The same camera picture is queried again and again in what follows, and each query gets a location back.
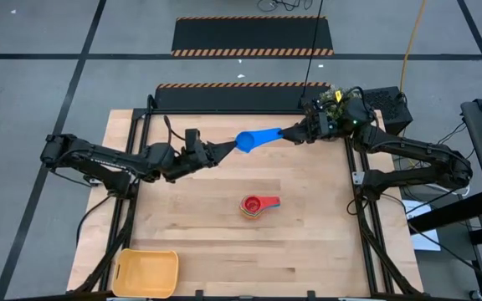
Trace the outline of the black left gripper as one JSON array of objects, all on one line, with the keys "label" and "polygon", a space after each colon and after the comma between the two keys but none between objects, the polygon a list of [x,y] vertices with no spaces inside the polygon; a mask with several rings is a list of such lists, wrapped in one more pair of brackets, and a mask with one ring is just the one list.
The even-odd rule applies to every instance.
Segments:
[{"label": "black left gripper", "polygon": [[192,174],[203,168],[212,168],[218,165],[237,146],[235,140],[212,143],[203,142],[200,139],[200,131],[197,129],[185,130],[185,146],[180,154],[175,156],[172,164],[164,172],[167,182],[175,182],[177,179]]}]

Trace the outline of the large black hazard-striped floor mat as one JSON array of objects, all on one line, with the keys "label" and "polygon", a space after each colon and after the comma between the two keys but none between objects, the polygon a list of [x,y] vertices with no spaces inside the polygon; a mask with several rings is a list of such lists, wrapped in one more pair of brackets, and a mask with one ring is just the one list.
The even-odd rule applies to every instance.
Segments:
[{"label": "large black hazard-striped floor mat", "polygon": [[180,17],[173,57],[310,57],[334,53],[326,17]]}]

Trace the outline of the red measuring cup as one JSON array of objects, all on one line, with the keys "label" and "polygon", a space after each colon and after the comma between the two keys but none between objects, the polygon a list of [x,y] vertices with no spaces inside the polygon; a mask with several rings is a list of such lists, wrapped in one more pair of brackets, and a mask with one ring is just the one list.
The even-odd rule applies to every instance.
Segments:
[{"label": "red measuring cup", "polygon": [[268,207],[277,207],[280,205],[278,196],[247,196],[241,203],[242,208],[248,212],[256,213],[267,209]]}]

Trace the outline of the black computer case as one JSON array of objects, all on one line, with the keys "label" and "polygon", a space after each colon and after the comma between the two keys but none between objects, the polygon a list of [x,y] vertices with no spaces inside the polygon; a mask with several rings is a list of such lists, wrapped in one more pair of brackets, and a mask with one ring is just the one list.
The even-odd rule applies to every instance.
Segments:
[{"label": "black computer case", "polygon": [[400,90],[397,86],[366,89],[364,94],[366,102],[375,110],[382,112],[387,133],[398,135],[413,121],[408,103],[399,96]]}]

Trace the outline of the yellow plastic basket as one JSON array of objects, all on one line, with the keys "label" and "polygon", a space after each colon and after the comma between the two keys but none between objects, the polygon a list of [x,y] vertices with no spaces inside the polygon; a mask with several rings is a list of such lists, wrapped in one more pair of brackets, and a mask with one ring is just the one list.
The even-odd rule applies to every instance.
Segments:
[{"label": "yellow plastic basket", "polygon": [[170,298],[176,290],[178,274],[176,252],[127,248],[116,260],[112,291],[117,297]]}]

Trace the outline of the potted plant in striped pot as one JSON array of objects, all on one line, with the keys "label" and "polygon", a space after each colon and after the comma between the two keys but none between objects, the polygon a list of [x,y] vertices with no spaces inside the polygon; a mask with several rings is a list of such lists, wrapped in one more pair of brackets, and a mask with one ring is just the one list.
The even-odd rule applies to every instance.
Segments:
[{"label": "potted plant in striped pot", "polygon": [[[335,92],[337,90],[340,90],[342,94],[340,102],[336,101]],[[330,119],[335,121],[341,120],[344,115],[346,104],[353,95],[354,94],[347,89],[337,88],[336,86],[331,85],[326,92],[320,94],[320,107]]]}]

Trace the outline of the white paper sheet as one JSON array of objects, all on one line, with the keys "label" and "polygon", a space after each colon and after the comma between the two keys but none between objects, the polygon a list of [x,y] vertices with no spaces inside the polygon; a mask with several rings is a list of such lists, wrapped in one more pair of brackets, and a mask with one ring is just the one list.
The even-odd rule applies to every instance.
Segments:
[{"label": "white paper sheet", "polygon": [[[431,212],[431,206],[420,206],[421,202],[414,200],[403,200],[405,212],[408,220],[414,217]],[[423,232],[422,234],[412,234],[413,248],[415,251],[434,251],[440,252],[441,247],[438,245],[438,233],[436,230]]]}]

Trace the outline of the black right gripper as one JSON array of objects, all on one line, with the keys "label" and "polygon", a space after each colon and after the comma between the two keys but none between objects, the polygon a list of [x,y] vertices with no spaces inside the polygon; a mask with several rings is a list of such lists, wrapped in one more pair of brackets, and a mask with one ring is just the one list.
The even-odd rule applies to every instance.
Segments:
[{"label": "black right gripper", "polygon": [[317,140],[333,141],[345,136],[341,128],[342,110],[338,101],[303,99],[305,118],[281,130],[284,140],[295,145],[314,143]]}]

